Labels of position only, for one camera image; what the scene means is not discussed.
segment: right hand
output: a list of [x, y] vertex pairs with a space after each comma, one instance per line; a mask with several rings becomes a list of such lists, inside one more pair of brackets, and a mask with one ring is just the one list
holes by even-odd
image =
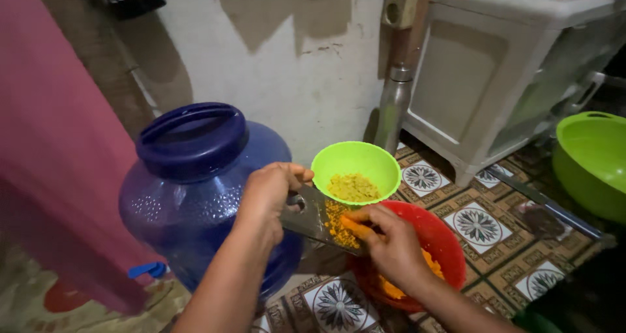
[[369, 220], [385, 233], [382, 239], [374, 232], [363, 240], [378, 271], [404, 292], [410, 292], [416, 283], [426, 283], [437, 276], [422, 256], [419, 240], [413, 225], [398, 217], [390, 209], [373, 204], [361, 209]]

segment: pink curtain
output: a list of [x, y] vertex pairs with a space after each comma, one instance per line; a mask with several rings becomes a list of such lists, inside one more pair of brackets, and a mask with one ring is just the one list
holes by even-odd
[[124, 228], [134, 146], [41, 0], [0, 0], [0, 228], [64, 281], [140, 312], [129, 267], [161, 260]]

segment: green bowl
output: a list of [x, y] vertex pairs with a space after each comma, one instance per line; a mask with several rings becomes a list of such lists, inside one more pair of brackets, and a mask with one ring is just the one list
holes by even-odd
[[626, 119], [585, 112], [557, 126], [552, 167], [565, 191], [594, 215], [626, 224]]
[[[395, 158], [382, 148], [359, 141], [332, 144], [313, 159], [311, 169], [315, 172], [313, 182], [324, 195], [341, 203], [364, 206], [387, 200], [400, 186], [402, 173]], [[382, 195], [377, 200], [351, 202], [336, 198], [328, 192], [326, 186], [335, 174], [345, 175], [360, 173], [369, 178], [378, 187]]]

